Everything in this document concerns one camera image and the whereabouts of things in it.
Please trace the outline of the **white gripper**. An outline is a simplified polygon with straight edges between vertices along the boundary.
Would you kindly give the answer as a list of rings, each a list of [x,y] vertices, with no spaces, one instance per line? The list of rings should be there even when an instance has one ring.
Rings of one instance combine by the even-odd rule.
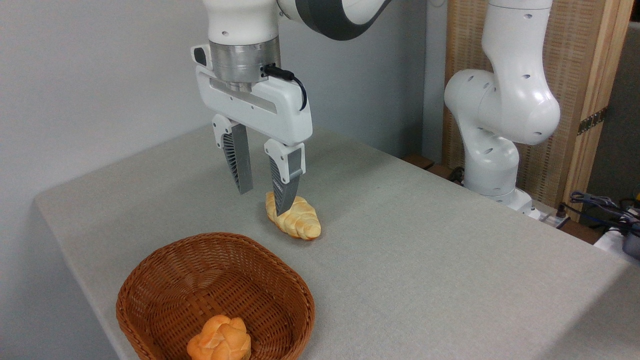
[[[310,104],[301,109],[299,85],[273,76],[254,84],[250,92],[233,91],[215,76],[208,44],[192,47],[190,54],[201,99],[217,113],[212,119],[215,143],[240,194],[253,189],[245,126],[272,138],[263,148],[270,161],[276,215],[281,216],[291,209],[300,177],[306,173],[306,148],[301,142],[313,134]]]

